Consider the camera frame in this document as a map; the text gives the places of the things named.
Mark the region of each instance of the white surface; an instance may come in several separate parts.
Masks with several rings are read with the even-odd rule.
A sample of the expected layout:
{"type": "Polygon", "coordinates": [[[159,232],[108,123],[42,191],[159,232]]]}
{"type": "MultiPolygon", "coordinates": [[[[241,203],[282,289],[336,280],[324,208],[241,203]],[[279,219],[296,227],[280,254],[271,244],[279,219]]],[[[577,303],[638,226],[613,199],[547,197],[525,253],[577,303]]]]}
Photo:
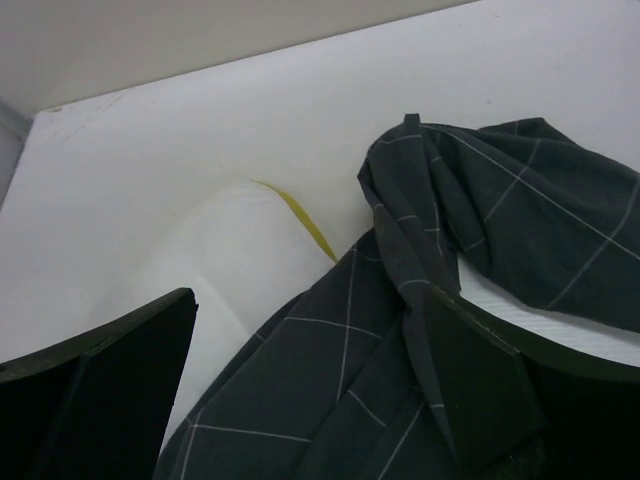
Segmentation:
{"type": "Polygon", "coordinates": [[[118,318],[183,285],[198,315],[165,440],[249,337],[333,266],[289,206],[247,182],[195,209],[89,318],[118,318]]]}
{"type": "Polygon", "coordinates": [[[9,189],[21,148],[22,140],[0,124],[0,209],[2,209],[2,201],[9,189]]]}
{"type": "Polygon", "coordinates": [[[573,315],[530,308],[466,262],[458,265],[461,295],[485,311],[576,350],[640,367],[639,334],[573,315]]]}
{"type": "MultiPolygon", "coordinates": [[[[640,168],[638,25],[639,2],[483,0],[39,114],[0,212],[1,359],[110,320],[110,286],[234,179],[291,191],[344,252],[371,222],[356,172],[406,112],[544,116],[640,168]]],[[[575,346],[640,364],[610,330],[575,346]]]]}
{"type": "Polygon", "coordinates": [[[465,1],[3,1],[0,96],[32,115],[465,1]]]}

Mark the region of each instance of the garment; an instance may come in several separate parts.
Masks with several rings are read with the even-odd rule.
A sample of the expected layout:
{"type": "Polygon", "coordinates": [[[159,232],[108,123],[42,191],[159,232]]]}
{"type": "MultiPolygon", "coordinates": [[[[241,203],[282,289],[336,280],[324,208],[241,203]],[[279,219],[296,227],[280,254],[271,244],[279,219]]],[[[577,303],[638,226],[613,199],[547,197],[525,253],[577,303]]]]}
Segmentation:
{"type": "Polygon", "coordinates": [[[638,179],[542,119],[407,116],[359,173],[374,228],[245,345],[155,478],[628,478],[640,370],[468,304],[456,256],[638,331],[638,179]]]}

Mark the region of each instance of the dark gray cloth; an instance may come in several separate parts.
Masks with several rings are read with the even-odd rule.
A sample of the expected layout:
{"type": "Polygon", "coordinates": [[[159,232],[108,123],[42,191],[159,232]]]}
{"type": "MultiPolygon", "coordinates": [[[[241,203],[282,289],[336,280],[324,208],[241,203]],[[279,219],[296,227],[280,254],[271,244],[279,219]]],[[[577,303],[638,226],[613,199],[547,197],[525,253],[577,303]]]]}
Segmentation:
{"type": "MultiPolygon", "coordinates": [[[[475,131],[407,116],[359,174],[374,229],[257,332],[155,478],[457,479],[465,445],[489,455],[501,438],[490,478],[530,478],[539,449],[525,440],[544,421],[519,387],[505,398],[520,415],[489,425],[491,438],[463,426],[461,440],[459,418],[496,399],[495,372],[444,358],[463,344],[443,305],[468,314],[456,256],[531,306],[640,331],[638,179],[542,119],[475,131]],[[468,395],[452,396],[460,385],[468,395]]],[[[503,384],[524,382],[507,370],[503,384]]]]}

